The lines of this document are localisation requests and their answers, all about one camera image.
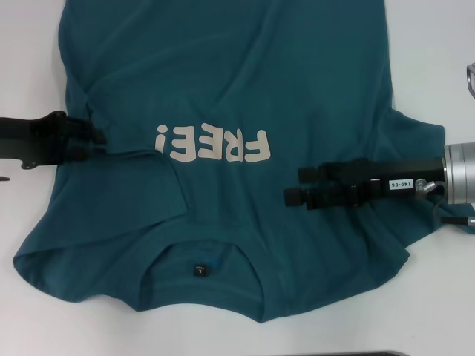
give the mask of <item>t-shirt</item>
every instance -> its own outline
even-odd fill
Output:
[[[380,286],[435,229],[428,201],[284,204],[300,167],[443,155],[391,108],[383,1],[67,0],[59,48],[68,114],[108,144],[58,167],[13,260],[43,292],[264,322]]]

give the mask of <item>white letter print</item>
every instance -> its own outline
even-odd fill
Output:
[[[264,130],[258,131],[258,140],[246,143],[248,150],[259,150],[258,154],[246,154],[244,159],[246,162],[254,163],[264,161],[270,158],[270,148],[267,142],[267,134]]]
[[[223,129],[205,123],[201,125],[201,128],[204,131],[209,132],[211,137],[200,136],[199,141],[204,145],[210,145],[212,149],[200,148],[198,151],[198,157],[221,160],[223,158]]]
[[[184,135],[184,139],[174,139],[171,145],[175,148],[185,148],[185,153],[172,151],[170,157],[180,162],[191,162],[196,159],[196,146],[194,145],[194,127],[185,128],[176,127],[173,129],[174,134]]]
[[[168,131],[168,128],[165,125],[160,125],[157,128],[157,131],[161,134],[164,134],[166,131]],[[163,153],[164,147],[165,147],[165,135],[158,135],[157,138],[155,139],[155,149],[159,151],[160,153]]]
[[[228,162],[242,162],[244,161],[244,144],[243,133],[240,129],[237,130],[237,137],[230,131],[224,133],[224,139],[228,142],[226,147],[226,159]],[[237,154],[232,154],[232,150],[236,148]]]

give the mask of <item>white table surface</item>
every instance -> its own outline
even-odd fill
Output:
[[[0,0],[0,116],[64,109],[56,31],[63,0]],[[389,0],[395,106],[447,128],[447,142],[475,141],[475,1]],[[444,228],[409,248],[381,288],[263,325],[206,306],[136,313],[98,297],[80,304],[42,294],[12,257],[45,212],[54,168],[0,162],[0,355],[285,355],[398,350],[410,356],[475,355],[475,237]]]

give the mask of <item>label sticker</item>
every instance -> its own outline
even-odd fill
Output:
[[[395,191],[397,189],[412,189],[414,188],[413,179],[399,179],[399,180],[390,180],[389,189]]]

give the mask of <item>silver metal cylinder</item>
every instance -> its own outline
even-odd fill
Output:
[[[475,203],[475,143],[445,146],[449,204]]]

